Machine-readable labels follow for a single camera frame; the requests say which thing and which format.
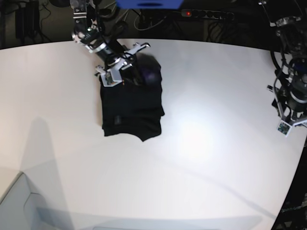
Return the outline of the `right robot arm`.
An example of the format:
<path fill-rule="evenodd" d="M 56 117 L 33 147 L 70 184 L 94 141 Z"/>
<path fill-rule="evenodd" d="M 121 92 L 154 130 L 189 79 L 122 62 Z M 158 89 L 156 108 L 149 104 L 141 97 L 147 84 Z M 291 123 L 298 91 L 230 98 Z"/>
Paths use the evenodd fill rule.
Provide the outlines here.
<path fill-rule="evenodd" d="M 141 50 L 150 47 L 148 43 L 136 43 L 131 49 L 118 42 L 118 38 L 127 30 L 127 23 L 122 20 L 129 10 L 126 10 L 109 32 L 106 32 L 104 21 L 115 19 L 120 8 L 115 10 L 99 8 L 99 0 L 71 0 L 73 10 L 74 29 L 72 32 L 73 41 L 84 46 L 89 53 L 99 56 L 104 62 L 102 69 L 97 72 L 110 76 L 120 74 L 121 70 L 133 67 L 137 62 L 136 54 Z"/>

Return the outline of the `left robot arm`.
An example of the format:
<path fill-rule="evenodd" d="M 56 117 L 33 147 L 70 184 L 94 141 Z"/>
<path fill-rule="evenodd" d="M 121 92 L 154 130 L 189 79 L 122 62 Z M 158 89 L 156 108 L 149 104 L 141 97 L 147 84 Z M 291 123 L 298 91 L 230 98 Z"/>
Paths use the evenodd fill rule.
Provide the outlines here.
<path fill-rule="evenodd" d="M 258 5 L 281 42 L 281 64 L 270 52 L 276 78 L 268 89 L 280 118 L 277 129 L 287 135 L 307 125 L 307 14 L 297 0 L 259 0 Z"/>

